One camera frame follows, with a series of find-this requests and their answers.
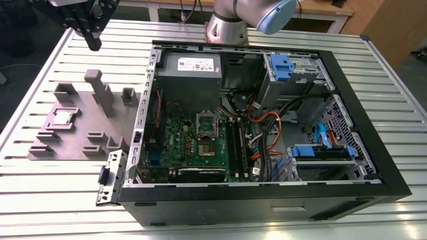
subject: sticker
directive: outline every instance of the sticker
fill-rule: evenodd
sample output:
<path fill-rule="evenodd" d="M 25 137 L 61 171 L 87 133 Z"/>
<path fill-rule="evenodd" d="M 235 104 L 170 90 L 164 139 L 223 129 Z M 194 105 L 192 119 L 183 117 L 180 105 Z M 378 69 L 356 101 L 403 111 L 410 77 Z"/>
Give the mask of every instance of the sticker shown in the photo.
<path fill-rule="evenodd" d="M 260 169 L 258 167 L 252 168 L 252 174 L 258 176 L 260 175 Z"/>
<path fill-rule="evenodd" d="M 182 57 L 178 60 L 178 71 L 214 72 L 214 59 Z"/>
<path fill-rule="evenodd" d="M 256 109 L 260 109 L 260 107 L 262 107 L 262 105 L 259 105 L 259 103 L 258 103 L 256 101 L 252 103 L 252 106 L 254 106 Z"/>

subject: green circuit board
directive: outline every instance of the green circuit board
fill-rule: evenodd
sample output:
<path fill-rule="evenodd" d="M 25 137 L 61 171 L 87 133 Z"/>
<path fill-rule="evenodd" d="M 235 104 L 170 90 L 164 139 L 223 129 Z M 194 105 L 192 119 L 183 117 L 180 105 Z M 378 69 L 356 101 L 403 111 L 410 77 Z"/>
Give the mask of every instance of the green circuit board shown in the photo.
<path fill-rule="evenodd" d="M 164 132 L 164 148 L 160 154 L 147 153 L 155 164 L 141 168 L 141 174 L 149 176 L 152 183 L 168 182 L 168 171 L 174 168 L 220 168 L 226 170 L 226 182 L 250 182 L 252 177 L 236 177 L 230 172 L 226 120 L 218 121 L 218 137 L 210 139 L 196 137 L 196 119 L 174 117 L 167 120 Z"/>

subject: ram slot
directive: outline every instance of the ram slot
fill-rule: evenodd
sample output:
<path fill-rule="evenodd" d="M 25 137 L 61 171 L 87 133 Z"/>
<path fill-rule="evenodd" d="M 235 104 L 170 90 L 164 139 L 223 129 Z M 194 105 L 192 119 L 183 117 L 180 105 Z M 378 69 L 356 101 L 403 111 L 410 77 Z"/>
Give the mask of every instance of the ram slot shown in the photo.
<path fill-rule="evenodd" d="M 239 139 L 240 139 L 240 152 L 242 152 L 242 159 L 240 159 L 240 162 L 243 164 L 243 174 L 244 174 L 244 177 L 248 177 L 248 162 L 247 162 L 247 144 L 246 144 L 246 134 L 244 134 L 244 129 L 243 129 L 243 122 L 242 120 L 239 121 L 238 123 L 238 126 L 239 126 Z"/>
<path fill-rule="evenodd" d="M 240 127 L 239 127 L 239 122 L 235 121 L 232 123 L 232 137 L 234 137 L 234 148 L 235 148 L 235 156 L 236 156 L 236 161 L 238 161 L 238 167 L 239 167 L 239 177 L 244 177 L 244 165 L 243 165 L 243 151 L 242 149 L 244 148 L 243 143 L 242 143 L 242 138 L 240 138 Z"/>
<path fill-rule="evenodd" d="M 239 174 L 238 169 L 238 158 L 236 158 L 236 149 L 235 149 L 235 137 L 234 137 L 234 123 L 228 122 L 226 127 L 226 135 L 227 135 L 227 152 L 228 152 L 228 167 L 230 167 L 230 175 L 232 177 Z"/>

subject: power supply label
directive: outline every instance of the power supply label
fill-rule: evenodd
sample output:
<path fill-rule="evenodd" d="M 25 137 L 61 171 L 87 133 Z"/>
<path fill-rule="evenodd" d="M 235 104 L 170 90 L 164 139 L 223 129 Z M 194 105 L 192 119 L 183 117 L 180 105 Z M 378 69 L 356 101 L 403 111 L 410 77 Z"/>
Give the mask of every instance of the power supply label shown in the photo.
<path fill-rule="evenodd" d="M 178 71 L 214 72 L 214 59 L 182 57 L 178 60 Z"/>

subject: wooden desk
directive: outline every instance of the wooden desk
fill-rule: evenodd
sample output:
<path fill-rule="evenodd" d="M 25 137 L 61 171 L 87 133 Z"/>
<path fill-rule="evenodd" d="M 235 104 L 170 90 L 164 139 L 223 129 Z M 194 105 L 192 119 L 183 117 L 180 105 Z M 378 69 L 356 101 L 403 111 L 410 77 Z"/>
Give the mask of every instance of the wooden desk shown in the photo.
<path fill-rule="evenodd" d="M 302 5 L 302 16 L 303 19 L 326 20 L 332 21 L 327 33 L 339 34 L 343 26 L 347 22 L 348 17 L 354 15 L 354 10 L 346 3 L 343 8 L 331 5 L 330 1 L 322 0 L 300 0 Z M 203 11 L 214 11 L 215 0 L 202 0 Z M 183 8 L 191 10 L 194 7 L 194 0 L 182 0 Z M 159 9 L 182 9 L 180 0 L 121 0 L 120 4 L 132 7 L 148 8 L 149 20 L 159 22 Z M 295 10 L 294 18 L 299 16 L 299 6 Z"/>

